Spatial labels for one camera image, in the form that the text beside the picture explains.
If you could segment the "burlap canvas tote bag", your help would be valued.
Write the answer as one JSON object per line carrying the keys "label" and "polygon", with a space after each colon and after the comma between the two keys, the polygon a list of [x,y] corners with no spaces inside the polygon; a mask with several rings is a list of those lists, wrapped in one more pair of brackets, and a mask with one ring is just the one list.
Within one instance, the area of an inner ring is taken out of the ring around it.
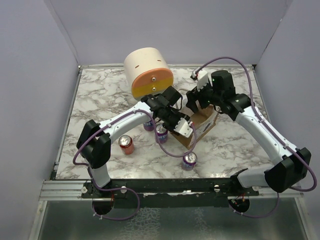
{"label": "burlap canvas tote bag", "polygon": [[169,133],[168,142],[175,147],[182,147],[183,150],[190,150],[194,142],[197,143],[200,141],[216,125],[219,114],[216,110],[214,110],[213,105],[209,105],[208,107],[201,109],[198,101],[196,102],[198,112],[193,113],[189,108],[186,107],[186,103],[187,98],[184,97],[180,112],[190,117],[190,121],[193,122],[196,130],[196,138],[194,137],[193,133],[190,135],[190,137]]}

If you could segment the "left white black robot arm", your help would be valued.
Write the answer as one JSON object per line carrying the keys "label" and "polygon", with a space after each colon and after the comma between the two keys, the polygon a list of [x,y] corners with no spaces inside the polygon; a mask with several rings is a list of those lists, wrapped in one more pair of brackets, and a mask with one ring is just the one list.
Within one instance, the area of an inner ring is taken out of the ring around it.
{"label": "left white black robot arm", "polygon": [[89,120],[85,123],[78,142],[77,155],[85,159],[85,166],[93,180],[93,191],[97,196],[106,197],[111,190],[107,162],[111,157],[113,142],[135,127],[160,119],[169,132],[188,138],[195,133],[190,117],[179,112],[173,105],[181,94],[172,86],[163,93],[148,94],[132,108],[116,117],[100,123]]}

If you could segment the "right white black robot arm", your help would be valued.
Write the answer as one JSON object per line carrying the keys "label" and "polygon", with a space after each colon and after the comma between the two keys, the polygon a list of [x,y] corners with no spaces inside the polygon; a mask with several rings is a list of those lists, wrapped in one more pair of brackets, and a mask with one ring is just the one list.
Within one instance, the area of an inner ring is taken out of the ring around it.
{"label": "right white black robot arm", "polygon": [[196,70],[191,78],[197,81],[197,86],[187,92],[186,106],[194,113],[209,105],[219,107],[222,114],[228,115],[251,134],[274,165],[235,173],[233,177],[236,179],[229,184],[234,195],[240,196],[251,187],[269,187],[282,193],[306,177],[311,152],[287,141],[259,109],[252,106],[246,94],[236,93],[230,72]]}

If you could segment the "purple Fanta can front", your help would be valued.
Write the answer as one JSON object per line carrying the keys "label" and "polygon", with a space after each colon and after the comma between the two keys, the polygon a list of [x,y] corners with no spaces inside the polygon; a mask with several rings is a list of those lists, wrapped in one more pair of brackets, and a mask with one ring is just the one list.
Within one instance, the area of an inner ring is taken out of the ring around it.
{"label": "purple Fanta can front", "polygon": [[181,167],[185,171],[191,171],[194,169],[196,163],[198,162],[198,157],[194,152],[190,152],[182,158]]}

